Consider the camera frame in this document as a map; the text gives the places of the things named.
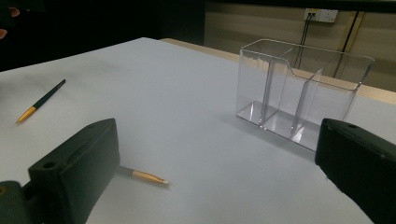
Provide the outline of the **light wood office desk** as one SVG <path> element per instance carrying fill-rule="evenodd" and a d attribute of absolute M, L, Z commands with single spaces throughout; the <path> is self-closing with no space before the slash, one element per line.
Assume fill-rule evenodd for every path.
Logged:
<path fill-rule="evenodd" d="M 396 91 L 395 14 L 340 11 L 333 23 L 306 23 L 300 8 L 206 4 L 207 47 L 237 53 L 262 38 L 370 56 L 375 64 L 365 83 Z"/>

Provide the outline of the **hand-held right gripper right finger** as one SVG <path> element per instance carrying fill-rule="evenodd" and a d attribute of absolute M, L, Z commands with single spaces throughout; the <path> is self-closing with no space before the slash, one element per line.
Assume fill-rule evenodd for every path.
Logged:
<path fill-rule="evenodd" d="M 315 163 L 374 224 L 396 224 L 396 145 L 359 126 L 324 119 Z"/>

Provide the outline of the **clear acrylic pen holder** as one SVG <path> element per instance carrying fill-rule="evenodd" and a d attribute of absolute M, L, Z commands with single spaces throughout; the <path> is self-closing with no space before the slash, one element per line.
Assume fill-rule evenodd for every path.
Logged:
<path fill-rule="evenodd" d="M 260 39 L 240 49 L 235 114 L 316 150 L 324 119 L 343 120 L 375 60 Z"/>

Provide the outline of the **black and gold pen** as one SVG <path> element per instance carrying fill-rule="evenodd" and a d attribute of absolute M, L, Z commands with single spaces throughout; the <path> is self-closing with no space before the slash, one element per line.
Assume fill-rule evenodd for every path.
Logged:
<path fill-rule="evenodd" d="M 38 108 L 40 108 L 44 103 L 48 101 L 48 99 L 57 92 L 64 84 L 66 80 L 63 79 L 60 83 L 58 83 L 55 87 L 53 87 L 50 91 L 48 91 L 44 96 L 42 96 L 37 102 L 35 102 L 32 106 L 30 106 L 17 120 L 16 123 L 20 124 L 30 118 Z"/>
<path fill-rule="evenodd" d="M 169 185 L 169 182 L 163 178 L 160 178 L 156 175 L 153 174 L 149 174 L 146 172 L 142 172 L 139 170 L 135 170 L 135 169 L 131 169 L 131 168 L 126 168 L 123 166 L 120 166 L 118 168 L 118 171 L 122 174 L 128 175 L 128 176 L 132 176 L 133 178 L 138 178 L 140 180 L 144 180 L 144 181 L 149 181 L 152 183 L 157 183 L 157 184 L 163 184 L 163 185 Z"/>

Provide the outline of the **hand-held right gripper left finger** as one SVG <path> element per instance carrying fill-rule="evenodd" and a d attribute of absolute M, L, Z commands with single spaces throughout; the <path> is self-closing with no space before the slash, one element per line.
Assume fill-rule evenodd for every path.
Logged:
<path fill-rule="evenodd" d="M 33 164 L 23 189 L 35 224 L 85 224 L 120 165 L 114 119 L 92 123 Z"/>

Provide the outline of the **white wall socket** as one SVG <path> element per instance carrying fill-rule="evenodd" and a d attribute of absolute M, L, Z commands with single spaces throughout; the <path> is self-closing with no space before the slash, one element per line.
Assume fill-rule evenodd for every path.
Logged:
<path fill-rule="evenodd" d="M 319 8 L 307 8 L 304 13 L 304 19 L 318 22 L 335 22 L 337 10 L 333 9 L 319 9 Z"/>

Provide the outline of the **black curtain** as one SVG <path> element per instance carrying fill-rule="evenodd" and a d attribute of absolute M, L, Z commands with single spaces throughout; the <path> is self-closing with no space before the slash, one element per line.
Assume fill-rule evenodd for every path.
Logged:
<path fill-rule="evenodd" d="M 0 40 L 0 72 L 140 37 L 202 44 L 205 0 L 42 0 Z"/>

